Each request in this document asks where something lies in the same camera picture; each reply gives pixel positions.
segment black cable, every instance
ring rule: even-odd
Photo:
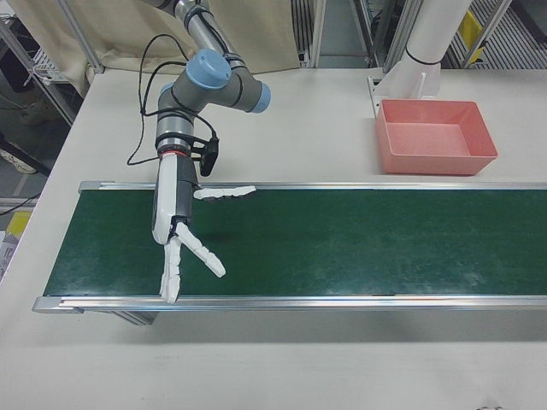
[[[227,44],[224,42],[224,40],[222,39],[222,36],[219,32],[216,31],[216,29],[211,26],[211,24],[207,21],[207,19],[205,19],[205,17],[203,17],[203,13],[198,13],[197,14],[197,17],[199,18],[199,20],[202,21],[202,23],[211,31],[211,33],[215,36],[216,38],[216,41],[218,42],[218,44],[221,46],[222,48],[222,51],[224,52],[224,54],[227,54],[230,52],[230,50],[228,49],[228,46]]]
[[[31,196],[30,198],[27,198],[25,201],[21,202],[19,205],[15,205],[13,208],[8,209],[7,211],[0,212],[0,216],[4,216],[9,214],[10,212],[14,212],[15,210],[24,207],[28,202],[30,202],[33,199],[38,198],[42,192],[39,192],[38,194]]]
[[[218,39],[221,42],[220,34],[207,21],[205,21],[205,25],[208,26],[209,29],[213,33],[215,33],[216,36],[218,36]],[[159,157],[155,156],[155,157],[152,157],[152,158],[147,158],[147,159],[142,160],[142,161],[132,161],[133,157],[137,154],[138,150],[140,149],[140,147],[143,143],[143,139],[144,139],[144,117],[151,117],[153,115],[164,114],[164,113],[176,113],[176,114],[190,115],[190,116],[192,116],[194,118],[197,118],[198,120],[202,121],[202,123],[204,123],[204,125],[206,127],[208,127],[208,129],[211,132],[211,140],[212,141],[218,141],[218,139],[219,139],[217,137],[216,130],[213,128],[213,126],[207,120],[205,120],[201,115],[199,115],[196,111],[193,111],[193,110],[187,108],[182,102],[180,102],[180,100],[174,95],[173,88],[171,88],[171,96],[173,97],[173,100],[179,105],[177,108],[163,108],[163,109],[158,109],[158,110],[156,110],[154,112],[151,112],[151,113],[146,112],[146,105],[147,105],[147,102],[148,102],[148,96],[150,94],[150,87],[152,85],[152,82],[153,82],[154,78],[159,73],[159,71],[162,68],[164,68],[166,66],[169,66],[169,65],[177,65],[177,66],[182,66],[182,67],[186,65],[185,62],[181,62],[181,61],[166,61],[166,62],[163,62],[162,64],[160,64],[159,66],[157,66],[154,69],[154,72],[152,73],[150,78],[148,79],[148,84],[146,85],[146,89],[144,91],[144,97],[143,97],[142,82],[143,82],[144,58],[146,57],[146,54],[148,53],[148,50],[150,49],[150,46],[152,45],[152,43],[154,43],[154,41],[156,41],[158,38],[161,38],[161,37],[171,38],[177,44],[180,53],[188,61],[188,57],[186,56],[185,52],[182,50],[182,47],[180,46],[179,41],[176,38],[174,38],[173,36],[170,36],[169,34],[158,34],[157,36],[153,37],[153,39],[151,39],[151,41],[149,41],[149,43],[144,48],[144,53],[143,53],[143,56],[141,58],[140,67],[139,67],[139,70],[138,70],[138,104],[139,104],[140,116],[141,116],[141,133],[140,133],[140,138],[138,140],[137,148],[132,152],[132,154],[129,156],[129,158],[126,161],[126,164],[128,166],[143,164],[145,162],[154,161],[154,160],[157,160],[159,158]],[[227,52],[227,47],[223,42],[221,42],[221,46],[223,46],[223,48],[226,48],[226,52]]]
[[[139,165],[139,164],[144,164],[145,162],[149,162],[149,161],[153,161],[153,160],[156,160],[158,157],[152,157],[152,158],[147,158],[146,160],[142,160],[142,161],[132,161],[133,157],[138,153],[138,150],[140,149],[142,143],[143,143],[143,139],[144,139],[144,117],[145,117],[145,114],[146,114],[146,107],[145,107],[145,104],[146,104],[146,101],[148,100],[148,94],[150,92],[150,86],[152,84],[152,80],[155,78],[156,74],[159,72],[159,70],[161,70],[163,67],[166,67],[167,65],[180,65],[180,66],[184,66],[185,65],[185,62],[180,62],[180,61],[168,61],[168,62],[164,62],[163,64],[160,64],[155,70],[154,70],[154,73],[152,73],[152,75],[150,76],[149,80],[148,80],[148,84],[146,86],[146,92],[145,92],[145,100],[143,101],[143,98],[142,98],[142,83],[143,83],[143,67],[144,67],[144,59],[146,58],[146,55],[148,53],[148,50],[150,49],[151,45],[159,38],[171,38],[176,44],[177,44],[177,48],[179,49],[180,51],[180,54],[188,61],[188,56],[186,55],[185,51],[182,49],[182,46],[180,45],[179,43],[179,40],[177,40],[175,37],[169,35],[169,34],[158,34],[157,36],[153,37],[149,42],[148,44],[146,45],[146,47],[144,47],[144,52],[143,52],[143,56],[140,60],[140,65],[139,65],[139,68],[138,68],[138,105],[139,105],[139,112],[140,112],[140,119],[141,119],[141,132],[140,132],[140,138],[138,139],[138,144],[137,144],[137,148],[132,152],[131,155],[129,155],[129,158],[127,158],[127,161],[126,161],[126,164],[128,166],[132,166],[132,165]]]
[[[182,102],[180,102],[180,100],[177,98],[177,96],[174,95],[173,88],[171,88],[171,97],[177,103],[177,105],[179,105],[180,109],[183,112],[191,115],[192,117],[197,118],[198,120],[202,121],[202,123],[204,123],[208,127],[208,129],[211,131],[211,139],[214,139],[214,140],[219,139],[216,136],[216,131],[213,128],[213,126],[207,120],[205,120],[202,116],[200,116],[196,111],[193,111],[193,110],[187,108]]]

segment yellow object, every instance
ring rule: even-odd
[[[467,11],[465,14],[465,17],[463,17],[462,23],[460,24],[460,28],[458,28],[458,32],[462,35],[463,41],[465,45],[468,47],[468,49],[473,46],[475,40],[479,37],[480,32],[482,32],[482,26],[480,25],[477,18],[471,13],[471,11]],[[479,47],[477,51],[475,51],[475,54],[473,55],[473,58],[471,58],[471,62],[476,62],[480,55],[482,54],[482,51],[485,47]]]
[[[11,233],[17,239],[21,239],[31,214],[32,212],[27,211],[16,212],[6,228],[6,234]]]

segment white pipe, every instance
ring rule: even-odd
[[[440,62],[472,0],[423,0],[407,43],[422,62]]]
[[[423,0],[410,33],[407,51],[374,91],[377,97],[436,96],[440,61],[472,0]]]

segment sneaker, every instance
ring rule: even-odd
[[[27,165],[25,162],[21,161],[19,158],[14,157],[9,152],[4,151],[3,149],[0,149],[0,156],[7,162],[13,164],[13,166],[19,173],[36,173],[36,170],[33,167]]]

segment pink plastic bin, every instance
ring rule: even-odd
[[[387,173],[475,175],[497,158],[475,102],[382,100],[376,135]]]

